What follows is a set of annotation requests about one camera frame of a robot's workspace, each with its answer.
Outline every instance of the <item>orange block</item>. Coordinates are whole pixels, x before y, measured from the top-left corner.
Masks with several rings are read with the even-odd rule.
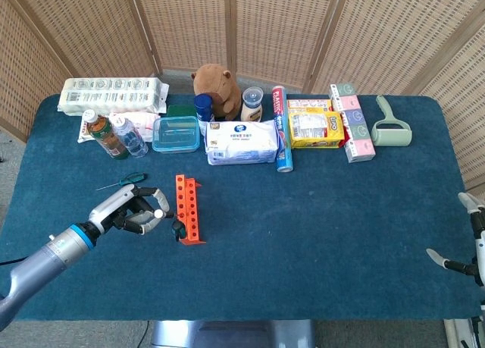
[[[175,176],[177,219],[185,225],[187,232],[187,237],[181,238],[179,241],[186,246],[205,243],[200,240],[199,217],[197,215],[196,187],[200,186],[196,179],[186,179],[183,174]]]

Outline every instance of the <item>white wrapped package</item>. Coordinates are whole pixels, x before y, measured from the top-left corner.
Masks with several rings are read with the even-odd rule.
[[[120,115],[123,118],[132,121],[139,135],[145,142],[153,140],[153,123],[155,119],[160,118],[158,114],[146,113],[144,111],[128,111],[126,113],[110,113],[109,117]],[[81,118],[81,128],[79,129],[78,143],[94,140],[87,130],[87,123]]]
[[[58,111],[83,115],[92,109],[100,115],[112,112],[167,112],[168,84],[156,77],[96,77],[67,79]]]
[[[274,162],[278,145],[274,121],[211,122],[205,134],[210,165]]]

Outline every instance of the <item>table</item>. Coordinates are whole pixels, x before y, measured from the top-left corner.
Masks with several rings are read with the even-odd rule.
[[[289,95],[289,99],[302,97]],[[467,261],[474,254],[464,189],[439,105],[389,96],[410,123],[409,147],[381,147],[349,164],[343,149],[299,149],[295,170],[275,164],[210,166],[186,154],[119,161],[95,142],[77,144],[80,118],[39,107],[0,238],[0,259],[35,252],[49,234],[85,221],[132,171],[174,202],[176,174],[198,188],[199,246],[176,243],[171,223],[138,236],[110,230],[83,260],[33,297],[28,320],[254,320],[467,318],[479,311],[473,280],[436,266],[425,249]],[[359,96],[371,125],[375,96]],[[192,96],[169,96],[170,105]],[[264,96],[271,119],[271,96]],[[9,268],[0,269],[2,291]]]

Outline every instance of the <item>screwdriver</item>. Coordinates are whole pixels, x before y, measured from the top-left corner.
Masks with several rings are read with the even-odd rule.
[[[133,172],[132,174],[129,174],[125,176],[124,178],[120,179],[117,183],[113,183],[112,185],[108,185],[106,187],[100,187],[98,190],[103,190],[108,187],[115,187],[117,185],[123,186],[123,185],[128,185],[129,183],[139,183],[140,181],[144,181],[148,175],[145,174],[144,172]]]

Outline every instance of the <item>teddy bear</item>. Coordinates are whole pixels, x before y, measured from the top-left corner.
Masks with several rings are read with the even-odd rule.
[[[212,98],[212,112],[216,118],[233,120],[241,109],[241,90],[228,69],[219,64],[206,64],[192,73],[194,93]]]

